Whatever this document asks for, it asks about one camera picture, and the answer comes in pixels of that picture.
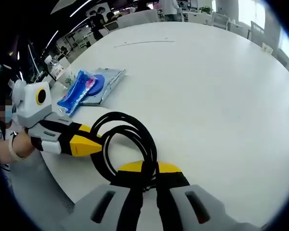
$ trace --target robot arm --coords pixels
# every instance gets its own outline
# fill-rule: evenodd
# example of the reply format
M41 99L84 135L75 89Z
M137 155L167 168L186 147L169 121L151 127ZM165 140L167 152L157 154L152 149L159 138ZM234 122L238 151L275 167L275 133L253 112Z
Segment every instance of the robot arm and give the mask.
M16 81L12 100L17 107L19 124L27 128L32 145L38 150L73 156L102 150L99 137L90 134L91 128L52 111L47 82L27 85L24 81Z
M67 231L135 231L146 184L143 161L122 166L110 185L101 185L75 204L62 226ZM165 231L260 231L238 223L224 205L198 185L189 185L181 170L158 162L157 206Z

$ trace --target gray floor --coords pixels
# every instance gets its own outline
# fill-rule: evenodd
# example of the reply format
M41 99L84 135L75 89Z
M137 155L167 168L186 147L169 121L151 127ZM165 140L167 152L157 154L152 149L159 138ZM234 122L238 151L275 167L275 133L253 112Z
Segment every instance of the gray floor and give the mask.
M74 204L55 182L40 152L11 164L10 169L13 193L27 215L42 230L62 230L59 222Z

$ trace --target person standing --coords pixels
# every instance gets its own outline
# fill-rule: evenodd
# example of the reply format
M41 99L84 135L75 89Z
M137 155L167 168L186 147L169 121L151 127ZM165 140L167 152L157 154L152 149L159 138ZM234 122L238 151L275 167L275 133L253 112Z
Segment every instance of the person standing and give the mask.
M159 7L163 10L166 22L177 22L177 0L159 0Z
M91 31L93 32L93 27L94 27L94 17L96 16L96 11L90 11L89 12L89 17L87 20L87 25L91 28Z
M99 7L97 9L97 13L95 16L93 16L93 23L94 23L94 27L92 29L93 32L93 36L95 38L96 41L100 40L103 35L101 34L101 32L99 32L100 29L104 28L104 24L105 24L105 19L104 16L102 15L103 13L105 13L105 8L104 7Z

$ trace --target white chair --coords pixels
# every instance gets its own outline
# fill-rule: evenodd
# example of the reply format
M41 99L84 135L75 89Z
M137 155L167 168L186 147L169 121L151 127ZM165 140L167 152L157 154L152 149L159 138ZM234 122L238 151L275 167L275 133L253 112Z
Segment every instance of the white chair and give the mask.
M251 21L251 41L262 47L264 40L264 29L257 23Z
M130 13L118 18L119 28L155 22L159 22L156 9Z
M111 31L117 30L119 28L119 25L116 21L113 21L111 23L105 24L104 27L110 33Z
M213 12L212 14L212 24L214 27L220 29L228 30L229 17L227 15L219 14Z
M264 29L257 23L251 21L251 41L262 47L262 43L270 46L273 49L272 55L277 57L277 45L271 41L264 33Z
M244 29L242 26L238 25L238 24L234 24L234 23L229 23L228 24L228 30L231 31L232 33L235 33L237 35L240 35L242 37L244 37Z
M212 18L208 14L190 12L190 13L187 13L187 20L189 23L211 25Z

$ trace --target desk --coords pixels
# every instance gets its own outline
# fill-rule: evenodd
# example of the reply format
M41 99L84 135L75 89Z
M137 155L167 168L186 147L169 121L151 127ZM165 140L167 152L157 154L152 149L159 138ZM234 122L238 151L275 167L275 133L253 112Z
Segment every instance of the desk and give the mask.
M234 219L262 226L288 198L289 72L251 41L201 24L150 23L110 33L71 65L127 69L103 106L143 122L158 160L181 168ZM54 105L63 93L52 88ZM106 111L81 107L73 119L90 126ZM111 145L114 167L142 158L126 139ZM43 157L74 202L106 182L89 158ZM155 208L145 194L147 204ZM143 230L161 230L152 214L141 214Z

